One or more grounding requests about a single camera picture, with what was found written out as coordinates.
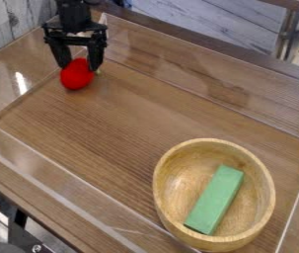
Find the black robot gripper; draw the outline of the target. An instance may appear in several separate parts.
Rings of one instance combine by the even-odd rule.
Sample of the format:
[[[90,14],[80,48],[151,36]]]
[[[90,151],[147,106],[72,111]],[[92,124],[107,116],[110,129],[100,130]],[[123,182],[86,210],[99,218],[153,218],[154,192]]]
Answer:
[[[46,43],[60,68],[71,62],[68,45],[87,46],[91,71],[103,63],[107,26],[92,21],[87,0],[55,0],[58,17],[43,24]]]

